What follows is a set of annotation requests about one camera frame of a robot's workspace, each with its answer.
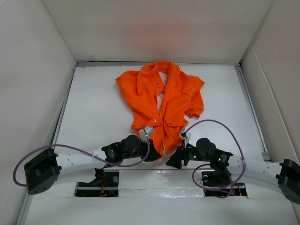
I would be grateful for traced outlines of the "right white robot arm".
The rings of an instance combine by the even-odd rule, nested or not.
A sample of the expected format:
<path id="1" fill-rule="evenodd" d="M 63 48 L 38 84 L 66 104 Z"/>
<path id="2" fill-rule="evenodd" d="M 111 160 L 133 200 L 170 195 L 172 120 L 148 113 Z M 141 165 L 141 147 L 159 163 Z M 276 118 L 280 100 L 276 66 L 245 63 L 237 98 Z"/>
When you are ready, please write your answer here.
<path id="1" fill-rule="evenodd" d="M 289 201 L 300 203 L 300 165 L 290 159 L 282 163 L 242 159 L 237 155 L 218 149 L 207 138 L 201 138 L 196 146 L 184 143 L 166 162 L 167 166 L 181 169 L 189 161 L 209 162 L 217 172 L 219 183 L 226 185 L 240 177 L 256 186 L 274 189 Z"/>

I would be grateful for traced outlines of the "orange zip jacket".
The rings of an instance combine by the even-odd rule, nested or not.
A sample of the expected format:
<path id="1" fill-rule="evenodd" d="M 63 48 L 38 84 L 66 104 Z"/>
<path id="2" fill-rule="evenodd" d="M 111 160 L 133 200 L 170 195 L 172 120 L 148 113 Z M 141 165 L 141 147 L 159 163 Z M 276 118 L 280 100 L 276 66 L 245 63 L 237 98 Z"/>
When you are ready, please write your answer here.
<path id="1" fill-rule="evenodd" d="M 187 75 L 174 62 L 157 61 L 139 71 L 126 71 L 116 83 L 134 115 L 131 128 L 153 127 L 150 138 L 161 156 L 181 144 L 180 132 L 188 124 L 185 117 L 199 118 L 204 111 L 200 92 L 204 81 Z"/>

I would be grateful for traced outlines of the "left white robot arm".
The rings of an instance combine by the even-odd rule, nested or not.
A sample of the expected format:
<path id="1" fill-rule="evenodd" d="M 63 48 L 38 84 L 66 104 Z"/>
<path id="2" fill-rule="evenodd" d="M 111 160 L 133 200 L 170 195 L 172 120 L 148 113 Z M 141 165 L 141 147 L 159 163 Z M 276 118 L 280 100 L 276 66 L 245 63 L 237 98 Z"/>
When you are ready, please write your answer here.
<path id="1" fill-rule="evenodd" d="M 151 139 L 141 140 L 129 135 L 93 152 L 80 151 L 76 154 L 59 154 L 53 148 L 46 149 L 24 165 L 27 192 L 37 195 L 47 191 L 59 176 L 87 169 L 109 167 L 132 167 L 122 165 L 125 159 L 139 158 L 142 162 L 152 162 L 161 158 Z"/>

